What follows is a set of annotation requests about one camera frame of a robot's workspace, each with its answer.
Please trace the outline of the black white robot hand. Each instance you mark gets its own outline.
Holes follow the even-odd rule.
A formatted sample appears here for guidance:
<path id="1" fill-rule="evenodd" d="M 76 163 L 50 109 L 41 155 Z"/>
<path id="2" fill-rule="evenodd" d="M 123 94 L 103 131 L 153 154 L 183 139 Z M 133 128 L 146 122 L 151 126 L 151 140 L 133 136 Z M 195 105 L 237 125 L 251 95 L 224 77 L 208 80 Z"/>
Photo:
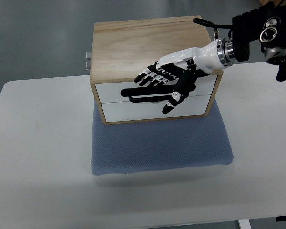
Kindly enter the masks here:
<path id="1" fill-rule="evenodd" d="M 159 87 L 169 81 L 177 81 L 162 110 L 166 115 L 195 90 L 198 78 L 232 66 L 234 61 L 232 41 L 227 38 L 216 39 L 202 48 L 187 48 L 161 57 L 139 74 L 134 82 L 140 86 L 147 84 L 149 87 Z"/>

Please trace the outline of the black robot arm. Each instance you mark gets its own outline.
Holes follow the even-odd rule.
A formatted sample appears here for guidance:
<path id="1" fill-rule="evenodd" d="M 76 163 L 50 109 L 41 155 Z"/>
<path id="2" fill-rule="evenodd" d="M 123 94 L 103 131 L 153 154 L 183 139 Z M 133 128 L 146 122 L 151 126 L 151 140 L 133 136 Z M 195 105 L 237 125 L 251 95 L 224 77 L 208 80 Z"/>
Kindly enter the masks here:
<path id="1" fill-rule="evenodd" d="M 252 41 L 260 42 L 265 62 L 278 65 L 276 80 L 286 80 L 286 3 L 268 2 L 232 18 L 232 47 L 238 62 L 249 59 Z"/>

